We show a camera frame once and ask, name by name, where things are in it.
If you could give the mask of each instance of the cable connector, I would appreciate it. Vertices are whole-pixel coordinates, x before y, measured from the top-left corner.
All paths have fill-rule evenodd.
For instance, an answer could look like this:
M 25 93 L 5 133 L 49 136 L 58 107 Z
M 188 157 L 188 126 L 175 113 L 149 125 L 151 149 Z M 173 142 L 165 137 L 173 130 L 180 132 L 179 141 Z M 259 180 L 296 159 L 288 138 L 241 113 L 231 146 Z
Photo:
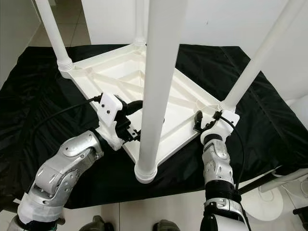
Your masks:
M 101 99 L 102 99 L 102 96 L 103 96 L 103 93 L 101 93 L 100 95 L 98 95 L 98 96 L 94 96 L 93 98 L 92 98 L 92 101 L 94 101 L 94 102 L 100 102 L 101 101 Z
M 217 113 L 220 113 L 220 112 L 215 112 L 215 114 L 213 115 L 213 118 L 215 116 L 218 116 L 217 119 L 214 118 L 215 119 L 214 121 L 211 121 L 211 122 L 207 123 L 204 128 L 201 128 L 201 122 L 202 122 L 203 115 L 202 115 L 201 111 L 197 111 L 196 115 L 194 116 L 194 127 L 193 127 L 193 130 L 195 130 L 195 131 L 197 131 L 199 133 L 202 133 L 202 132 L 204 132 L 206 130 L 211 129 L 215 125 L 216 121 L 221 116 L 221 113 L 220 113 L 220 115 L 218 115 Z
M 213 115 L 213 119 L 215 120 L 219 120 L 221 118 L 221 115 L 222 115 L 222 111 L 215 111 L 214 115 Z

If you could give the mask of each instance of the tiled floor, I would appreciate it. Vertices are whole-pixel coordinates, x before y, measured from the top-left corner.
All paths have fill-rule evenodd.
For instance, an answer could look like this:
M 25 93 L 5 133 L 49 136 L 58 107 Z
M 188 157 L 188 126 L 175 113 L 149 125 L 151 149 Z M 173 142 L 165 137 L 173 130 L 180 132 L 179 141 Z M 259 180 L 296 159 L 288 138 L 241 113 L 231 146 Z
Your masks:
M 293 201 L 284 189 L 280 188 L 280 191 L 283 197 L 280 217 L 264 222 L 248 215 L 252 231 L 304 231 L 299 217 L 292 214 Z M 58 231 L 78 231 L 90 223 L 95 215 L 101 215 L 106 222 L 111 222 L 115 231 L 150 231 L 153 224 L 161 219 L 175 222 L 181 231 L 198 231 L 204 200 L 205 192 L 199 191 L 82 209 L 64 209 L 66 223 L 58 226 Z M 303 199 L 302 204 L 298 205 L 307 204 L 308 200 Z M 0 231 L 6 231 L 13 216 L 15 214 L 6 211 L 0 213 Z
M 90 45 L 90 37 L 80 0 L 57 0 L 52 7 L 54 18 L 65 46 Z M 46 30 L 41 24 L 33 36 L 30 46 L 50 47 Z

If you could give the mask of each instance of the white tape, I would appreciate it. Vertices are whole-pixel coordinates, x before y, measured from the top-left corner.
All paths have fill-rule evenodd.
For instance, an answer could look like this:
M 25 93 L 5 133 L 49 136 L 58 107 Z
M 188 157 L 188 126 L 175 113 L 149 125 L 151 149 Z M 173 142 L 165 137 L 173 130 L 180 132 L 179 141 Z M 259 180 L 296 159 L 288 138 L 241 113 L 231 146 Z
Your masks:
M 27 224 L 32 220 L 40 222 L 51 222 L 57 220 L 62 213 L 62 206 L 50 207 L 40 205 L 33 201 L 29 195 L 24 194 L 21 203 L 18 207 L 18 217 Z

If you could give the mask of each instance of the silver robot arm segment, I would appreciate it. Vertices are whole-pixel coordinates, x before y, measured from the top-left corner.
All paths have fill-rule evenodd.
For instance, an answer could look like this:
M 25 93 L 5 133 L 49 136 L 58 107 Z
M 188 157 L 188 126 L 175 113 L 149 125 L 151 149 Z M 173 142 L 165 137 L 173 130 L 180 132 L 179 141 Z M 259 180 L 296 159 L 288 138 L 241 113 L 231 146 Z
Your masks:
M 8 230 L 54 230 L 79 177 L 102 156 L 100 141 L 92 131 L 64 142 L 57 154 L 39 168 Z
M 230 156 L 222 139 L 215 137 L 208 141 L 202 159 L 206 202 L 200 230 L 247 231 L 241 197 L 233 184 Z

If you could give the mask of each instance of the white wall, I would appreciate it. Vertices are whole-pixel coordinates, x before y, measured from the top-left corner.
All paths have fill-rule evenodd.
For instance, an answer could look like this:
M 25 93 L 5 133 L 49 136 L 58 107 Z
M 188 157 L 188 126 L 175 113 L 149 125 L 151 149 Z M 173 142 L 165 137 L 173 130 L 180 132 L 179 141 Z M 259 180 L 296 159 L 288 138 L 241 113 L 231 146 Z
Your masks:
M 131 43 L 134 2 L 82 0 L 91 43 Z M 286 3 L 287 0 L 189 0 L 181 42 L 240 46 L 251 57 Z M 145 0 L 146 18 L 148 5 L 149 0 Z M 285 100 L 308 94 L 307 22 L 308 3 L 262 69 Z
M 296 100 L 290 105 L 297 118 L 308 129 L 308 95 Z
M 40 21 L 32 0 L 0 2 L 0 88 L 28 46 Z

